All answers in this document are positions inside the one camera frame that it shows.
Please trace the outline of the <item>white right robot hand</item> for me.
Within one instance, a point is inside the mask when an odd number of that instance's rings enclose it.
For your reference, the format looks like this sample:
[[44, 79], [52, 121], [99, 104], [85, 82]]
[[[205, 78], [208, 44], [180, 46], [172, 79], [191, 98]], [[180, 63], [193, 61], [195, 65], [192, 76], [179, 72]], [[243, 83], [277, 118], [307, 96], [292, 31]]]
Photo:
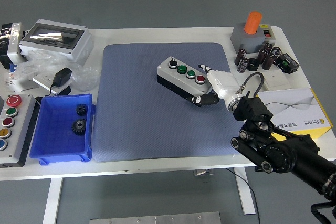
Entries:
[[190, 101], [197, 106], [217, 104], [220, 100], [225, 102], [228, 111], [233, 112], [243, 95], [238, 91], [240, 86], [234, 75], [230, 72], [213, 70], [206, 65], [198, 65], [206, 74], [213, 93], [191, 97]]

